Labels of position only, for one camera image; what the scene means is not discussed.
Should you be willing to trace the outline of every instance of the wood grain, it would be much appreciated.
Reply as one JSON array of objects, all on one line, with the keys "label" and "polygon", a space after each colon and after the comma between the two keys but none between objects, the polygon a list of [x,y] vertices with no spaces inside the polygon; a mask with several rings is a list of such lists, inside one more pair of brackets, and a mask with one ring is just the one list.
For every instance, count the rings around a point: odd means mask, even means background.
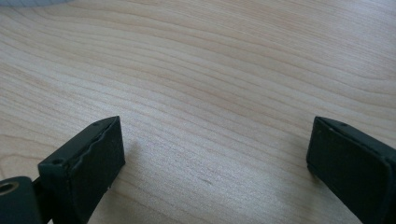
[{"label": "wood grain", "polygon": [[0,8],[0,177],[120,115],[90,223],[360,223],[306,169],[312,121],[396,147],[396,2]]}]

